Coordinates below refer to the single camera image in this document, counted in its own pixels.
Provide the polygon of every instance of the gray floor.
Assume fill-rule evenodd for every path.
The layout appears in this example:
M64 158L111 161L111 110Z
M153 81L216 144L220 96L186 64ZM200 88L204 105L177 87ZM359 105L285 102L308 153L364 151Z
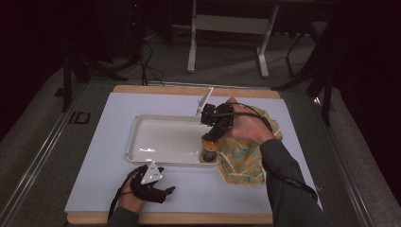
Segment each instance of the gray floor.
M201 33L201 35L209 39L214 38L213 34ZM148 39L148 43L152 46L149 65L164 73L162 81L165 84L179 82L240 87L272 87L291 80L284 57L294 38L274 35L270 39L267 54L270 77L267 79L260 77L255 57L255 47L260 43L261 37L252 36L249 38L246 42L219 43L200 38L196 71L193 74L187 74L186 63L189 50L187 33L174 37L173 44L166 44L162 38L154 36ZM302 39L291 54L294 70L298 70L302 66L313 46L314 44L308 37ZM145 46L143 53L146 58L149 49ZM137 84L139 83L138 79L141 78L140 73L140 67L137 66L122 73L122 76L130 78L129 84ZM153 73L157 77L161 76L157 71L153 71ZM147 75L148 79L157 82L151 72L148 71ZM74 111L90 112L94 122L97 122L108 93L115 84L118 82L95 77L86 86L74 107ZM304 90L307 85L308 81L294 87L288 96L305 97ZM24 171L36 153L41 150L47 135L61 116L62 100L59 97L53 97L59 87L62 87L61 71L49 78L43 89L32 100L26 112L0 144L0 204L2 207L3 204L6 204ZM300 98L299 103L293 103L288 107L293 112L292 115L296 116L293 118L294 124L307 119L308 113L296 113L300 106L305 105L302 100ZM330 112L332 127L329 131L334 134L335 140L338 141L339 149L342 151L341 155L355 180L355 185L359 189L373 225L401 226L401 209L378 171L355 122L341 101L339 91L334 91L332 101ZM13 226L62 226L65 223L66 214L63 209L95 129L96 124L66 125L64 127L62 135L53 147L41 174L36 178L35 183L26 195L25 202L16 213ZM297 133L304 137L311 136L313 138L313 133L308 128L297 131ZM71 136L75 138L74 144L71 144ZM305 149L319 152L311 147ZM330 162L333 157L329 155L331 154L310 152L307 159L325 157L327 159L325 162L329 166L318 166L313 171L318 173L319 171L333 171L333 174L336 175L333 179L319 179L319 182L323 184L323 190L320 192L322 198L325 199L323 207L325 202L333 204L331 207L325 207L331 226L363 226L359 223L345 187L324 188L325 184L333 183L331 181L338 181L338 185L342 184L341 176L335 174L338 173L338 167L335 163Z

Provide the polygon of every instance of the chair leg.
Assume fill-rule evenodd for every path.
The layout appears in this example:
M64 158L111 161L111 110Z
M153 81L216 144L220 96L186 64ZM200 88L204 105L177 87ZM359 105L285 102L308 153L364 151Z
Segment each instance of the chair leg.
M292 51L292 49L295 47L295 45L301 40L301 38L304 35L299 35L297 40L294 42L294 44L292 44L291 48L289 49L289 51L286 54L286 61L287 61L287 65L288 65L288 69L289 69L289 73L291 74L291 76L294 78L294 72L292 71L292 67L291 67L291 62L289 61L289 53Z

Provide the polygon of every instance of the person's right hand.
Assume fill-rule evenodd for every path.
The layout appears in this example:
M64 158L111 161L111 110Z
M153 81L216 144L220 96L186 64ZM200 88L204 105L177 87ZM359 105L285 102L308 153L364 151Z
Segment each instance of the person's right hand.
M234 97L230 97L226 103L237 103L237 101ZM254 111L240 104L233 104L233 108L234 112L254 114ZM271 131L261 119L248 115L235 115L233 126L224 134L222 139L227 137L232 137L244 142L255 142L258 145L274 138Z

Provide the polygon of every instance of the hand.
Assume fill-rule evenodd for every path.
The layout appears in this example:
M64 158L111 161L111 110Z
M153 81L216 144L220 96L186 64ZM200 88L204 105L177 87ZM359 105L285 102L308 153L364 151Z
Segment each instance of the hand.
M234 97L230 97L226 103L237 103ZM240 104L233 105L234 112L248 112L254 114L250 108ZM258 145L273 139L274 136L263 121L257 117L248 115L235 115L234 124L222 137L233 137L244 142L255 142Z
M138 199L131 193L131 181L132 177L124 185L121 196L118 199L118 206L139 214L145 205L145 201Z

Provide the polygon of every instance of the metal tray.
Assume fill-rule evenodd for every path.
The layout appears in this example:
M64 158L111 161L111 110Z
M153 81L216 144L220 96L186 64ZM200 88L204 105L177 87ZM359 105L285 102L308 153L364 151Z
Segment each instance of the metal tray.
M215 166L201 161L201 137L210 127L195 116L142 114L136 117L127 159L164 166Z

